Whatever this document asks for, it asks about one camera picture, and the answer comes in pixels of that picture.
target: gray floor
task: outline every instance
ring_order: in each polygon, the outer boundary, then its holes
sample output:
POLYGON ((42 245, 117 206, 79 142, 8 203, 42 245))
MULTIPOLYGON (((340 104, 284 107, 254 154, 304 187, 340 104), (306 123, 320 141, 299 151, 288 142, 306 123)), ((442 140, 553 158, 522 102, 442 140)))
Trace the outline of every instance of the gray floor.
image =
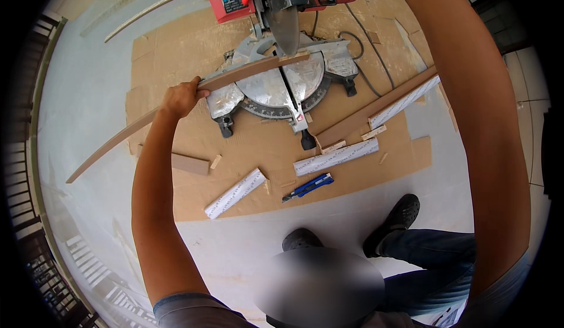
MULTIPOLYGON (((111 326, 152 326, 153 321, 131 236, 135 158, 122 142, 73 184, 65 180, 126 125, 133 39, 209 6, 205 0, 175 0, 103 43, 114 28, 155 1, 132 2, 84 37, 80 33, 90 24, 91 9, 68 23, 49 66, 40 108, 39 169, 47 215, 75 280, 111 326)), ((440 92, 431 90, 425 105, 412 104, 405 113, 413 139, 432 139, 433 165, 428 169, 306 206, 178 223, 211 293, 254 323, 268 326, 249 297, 247 282, 261 261, 281 251, 288 232, 306 226, 326 246, 362 254, 364 237, 405 193, 421 200, 414 228, 472 232, 465 152, 440 92)), ((417 269, 393 259, 373 262, 385 277, 417 269)))

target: blue jeans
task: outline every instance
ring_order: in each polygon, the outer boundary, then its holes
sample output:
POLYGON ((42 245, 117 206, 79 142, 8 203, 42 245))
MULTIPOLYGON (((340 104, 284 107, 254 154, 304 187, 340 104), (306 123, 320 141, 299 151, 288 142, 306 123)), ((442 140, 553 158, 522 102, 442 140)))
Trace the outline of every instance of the blue jeans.
POLYGON ((476 261, 474 234, 430 229, 390 233, 378 253, 423 270, 384 280, 386 301, 377 310, 410 316, 434 313, 468 297, 476 261))

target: black shoe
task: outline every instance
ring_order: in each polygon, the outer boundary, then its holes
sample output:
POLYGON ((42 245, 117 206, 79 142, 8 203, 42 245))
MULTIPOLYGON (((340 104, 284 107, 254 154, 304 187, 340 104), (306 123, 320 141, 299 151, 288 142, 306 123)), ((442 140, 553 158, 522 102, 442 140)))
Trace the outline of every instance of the black shoe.
POLYGON ((390 214, 375 231, 370 234, 362 244, 364 255, 370 257, 380 257, 376 253, 376 247, 386 235, 394 230, 407 230, 419 214, 419 198, 414 194, 406 194, 395 204, 390 214))
POLYGON ((321 240, 306 228, 292 231, 282 241, 282 250, 284 252, 305 247, 323 247, 321 240))

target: sleeve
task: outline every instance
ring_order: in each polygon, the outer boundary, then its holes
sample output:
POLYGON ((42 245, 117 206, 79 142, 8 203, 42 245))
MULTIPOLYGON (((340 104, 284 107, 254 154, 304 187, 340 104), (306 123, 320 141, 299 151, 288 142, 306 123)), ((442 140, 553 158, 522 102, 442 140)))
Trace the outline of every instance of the sleeve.
POLYGON ((488 289, 468 301, 456 328, 491 327, 497 323, 527 278, 527 252, 488 289))
POLYGON ((241 313, 213 296, 198 292, 166 296, 155 304, 153 312, 163 328, 256 328, 241 313))

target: person's right arm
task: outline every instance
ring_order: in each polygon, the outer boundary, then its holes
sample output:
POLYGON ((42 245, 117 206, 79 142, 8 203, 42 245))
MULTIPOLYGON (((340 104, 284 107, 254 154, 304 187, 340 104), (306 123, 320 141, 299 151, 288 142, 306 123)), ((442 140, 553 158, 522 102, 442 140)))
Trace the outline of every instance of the person's right arm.
POLYGON ((475 297, 528 247, 531 205, 511 80, 466 0, 405 0, 427 38, 466 150, 474 207, 475 297))

